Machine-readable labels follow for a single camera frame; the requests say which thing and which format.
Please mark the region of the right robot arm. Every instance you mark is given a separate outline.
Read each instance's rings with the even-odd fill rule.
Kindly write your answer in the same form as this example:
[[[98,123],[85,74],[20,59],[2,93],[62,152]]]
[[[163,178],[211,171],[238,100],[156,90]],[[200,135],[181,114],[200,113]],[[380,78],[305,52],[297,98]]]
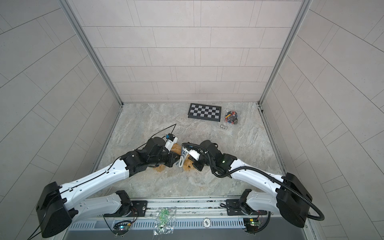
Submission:
[[[209,140],[199,145],[184,143],[182,149],[188,152],[193,159],[193,166],[199,171],[208,166],[218,178],[243,181],[270,195],[263,199],[256,192],[245,190],[239,204],[240,210],[246,215],[257,211],[279,211],[287,222],[298,228],[303,228],[307,219],[324,219],[324,215],[313,204],[310,193],[291,173],[282,176],[252,167],[235,156],[221,153],[217,144]]]

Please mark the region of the brown teddy bear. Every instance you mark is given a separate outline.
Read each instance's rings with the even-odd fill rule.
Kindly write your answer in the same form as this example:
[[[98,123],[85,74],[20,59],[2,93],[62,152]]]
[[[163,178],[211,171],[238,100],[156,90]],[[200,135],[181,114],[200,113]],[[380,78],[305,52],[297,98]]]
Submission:
[[[172,149],[172,152],[175,154],[179,154],[182,157],[182,147],[179,144],[174,144]],[[193,166],[193,161],[189,159],[190,155],[186,155],[185,158],[183,158],[183,161],[177,160],[174,164],[173,167],[182,167],[184,171],[191,171],[194,169]],[[162,172],[166,168],[165,165],[159,165],[158,167],[155,167],[154,169],[157,172]]]

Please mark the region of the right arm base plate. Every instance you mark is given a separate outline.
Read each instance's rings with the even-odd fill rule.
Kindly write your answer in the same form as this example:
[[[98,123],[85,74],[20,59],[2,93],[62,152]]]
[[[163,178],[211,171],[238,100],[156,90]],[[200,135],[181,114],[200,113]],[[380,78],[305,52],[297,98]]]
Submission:
[[[246,214],[243,212],[240,208],[239,200],[238,199],[227,199],[225,202],[227,214],[229,216],[267,216],[268,212],[264,210],[260,211],[253,211],[250,214]]]

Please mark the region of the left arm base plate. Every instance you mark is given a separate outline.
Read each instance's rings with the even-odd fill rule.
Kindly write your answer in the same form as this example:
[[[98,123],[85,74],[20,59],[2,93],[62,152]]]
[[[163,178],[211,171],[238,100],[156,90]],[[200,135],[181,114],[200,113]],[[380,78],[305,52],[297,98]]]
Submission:
[[[123,204],[112,214],[104,214],[106,218],[124,218],[124,217],[144,217],[146,214],[148,201],[133,201],[130,205]]]

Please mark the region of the blue white striped sweater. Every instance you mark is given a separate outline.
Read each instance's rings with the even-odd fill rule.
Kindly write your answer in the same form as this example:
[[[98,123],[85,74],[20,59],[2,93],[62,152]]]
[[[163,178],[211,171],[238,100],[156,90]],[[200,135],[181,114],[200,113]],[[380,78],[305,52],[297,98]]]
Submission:
[[[182,148],[181,150],[181,156],[178,162],[178,166],[181,168],[184,165],[185,160],[188,158],[189,151],[185,148]]]

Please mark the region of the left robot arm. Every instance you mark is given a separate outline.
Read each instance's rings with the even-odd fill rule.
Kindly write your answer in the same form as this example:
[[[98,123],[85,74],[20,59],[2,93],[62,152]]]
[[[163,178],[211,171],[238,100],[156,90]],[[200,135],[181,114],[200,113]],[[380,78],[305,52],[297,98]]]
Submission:
[[[171,168],[180,156],[172,152],[177,137],[150,138],[142,149],[136,149],[118,157],[111,165],[78,180],[58,185],[52,182],[43,188],[36,205],[39,226],[43,238],[53,237],[64,231],[81,213],[89,210],[83,200],[94,193],[160,165]]]

